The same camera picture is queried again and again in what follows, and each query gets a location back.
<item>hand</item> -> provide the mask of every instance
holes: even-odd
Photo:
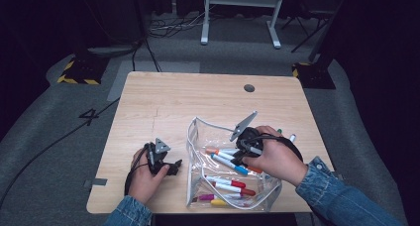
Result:
[[[281,136],[280,133],[270,126],[259,126],[256,129],[260,134],[267,133],[277,137]],[[261,169],[276,178],[284,179],[294,186],[299,185],[308,172],[307,165],[298,159],[289,148],[277,140],[265,139],[262,143],[262,155],[258,158],[244,157],[244,164]]]
[[[137,156],[139,155],[140,151],[141,150],[138,150],[134,154],[132,165],[136,160]],[[157,191],[158,186],[160,185],[164,176],[166,175],[167,171],[169,170],[169,166],[165,165],[163,168],[160,169],[157,175],[153,176],[151,174],[151,171],[149,170],[148,159],[146,158],[146,154],[147,153],[144,153],[138,162],[138,165],[141,167],[137,168],[133,172],[132,182],[128,193],[143,204],[146,204],[149,201],[149,199],[152,198],[152,196]]]

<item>denim sleeve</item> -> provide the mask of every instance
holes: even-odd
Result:
[[[145,205],[127,195],[108,216],[104,225],[146,226],[149,225],[151,218],[152,213]]]
[[[336,225],[402,225],[361,191],[335,178],[319,157],[308,165],[296,192]]]

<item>white metal stand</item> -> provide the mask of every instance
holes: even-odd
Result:
[[[201,44],[207,45],[209,42],[209,10],[210,4],[219,4],[219,5],[237,5],[237,6],[256,6],[256,7],[268,7],[274,8],[274,12],[271,17],[271,21],[267,21],[267,27],[269,34],[271,35],[272,44],[276,49],[280,49],[281,44],[277,36],[277,32],[274,29],[275,22],[277,20],[278,11],[281,7],[281,2],[283,0],[205,0],[205,14],[204,14],[204,23],[203,31],[201,34]]]

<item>blue marker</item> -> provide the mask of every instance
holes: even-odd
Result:
[[[239,172],[241,174],[244,174],[244,175],[247,175],[248,174],[248,170],[247,169],[244,169],[241,166],[235,166],[234,164],[232,164],[231,162],[229,162],[229,160],[226,160],[224,158],[221,158],[221,157],[219,157],[219,156],[217,156],[215,154],[211,154],[211,158],[213,160],[216,160],[219,163],[222,163],[222,164],[228,166],[231,169],[234,169],[235,171],[237,171],[237,172]]]

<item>table top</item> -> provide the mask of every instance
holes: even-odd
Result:
[[[247,92],[250,84],[254,92]],[[182,159],[177,175],[167,176],[147,207],[153,213],[240,213],[234,208],[186,207],[188,154],[186,132],[195,117],[230,129],[253,111],[259,114],[250,127],[281,128],[285,137],[296,134],[294,144],[305,163],[315,156],[334,170],[300,82],[295,77],[168,72],[129,73],[96,178],[87,202],[90,213],[110,213],[123,199],[124,183],[133,154],[145,143],[160,138],[171,147],[167,163]],[[306,202],[283,182],[270,212],[309,212]]]

